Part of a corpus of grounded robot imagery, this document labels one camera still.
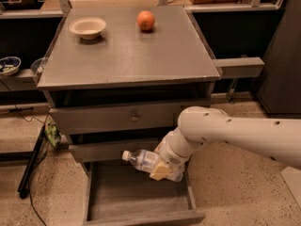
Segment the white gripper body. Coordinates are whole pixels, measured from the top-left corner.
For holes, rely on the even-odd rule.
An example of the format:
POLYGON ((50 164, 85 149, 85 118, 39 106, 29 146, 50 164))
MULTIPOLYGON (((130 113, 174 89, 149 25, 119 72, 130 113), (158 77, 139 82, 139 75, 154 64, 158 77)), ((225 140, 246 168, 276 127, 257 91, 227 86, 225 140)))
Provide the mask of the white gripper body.
POLYGON ((167 135, 163 141, 165 145, 161 149, 161 158, 165 163, 178 167, 190 158, 190 145, 185 137, 167 135))

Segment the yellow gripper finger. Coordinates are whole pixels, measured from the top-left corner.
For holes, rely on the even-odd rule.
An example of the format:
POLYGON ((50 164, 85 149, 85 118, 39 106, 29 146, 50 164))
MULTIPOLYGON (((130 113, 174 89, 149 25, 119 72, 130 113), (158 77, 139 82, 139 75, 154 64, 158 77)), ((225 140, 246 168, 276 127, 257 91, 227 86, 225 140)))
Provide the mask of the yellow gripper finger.
POLYGON ((154 150, 154 152, 155 153, 157 153, 157 154, 159 154, 160 156, 161 156, 161 154, 162 154, 162 147, 165 145, 165 143, 164 143, 164 141, 162 140, 158 145, 157 145, 157 147, 155 148, 155 150, 154 150))
POLYGON ((151 171, 150 178, 154 179, 156 181, 160 181, 160 180, 166 178, 170 172, 171 172, 171 169, 166 165, 166 163, 160 161, 155 166, 155 168, 151 171))

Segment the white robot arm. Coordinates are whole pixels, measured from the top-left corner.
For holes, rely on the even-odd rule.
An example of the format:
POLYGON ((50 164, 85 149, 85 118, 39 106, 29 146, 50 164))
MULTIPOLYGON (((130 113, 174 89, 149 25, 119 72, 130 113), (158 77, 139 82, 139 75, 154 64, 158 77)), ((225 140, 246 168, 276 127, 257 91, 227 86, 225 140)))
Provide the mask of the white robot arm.
POLYGON ((301 168, 300 120, 237 118, 220 109, 191 106, 179 115, 177 128, 168 132, 156 147, 159 164, 150 177, 179 182, 191 155, 215 142, 301 168))

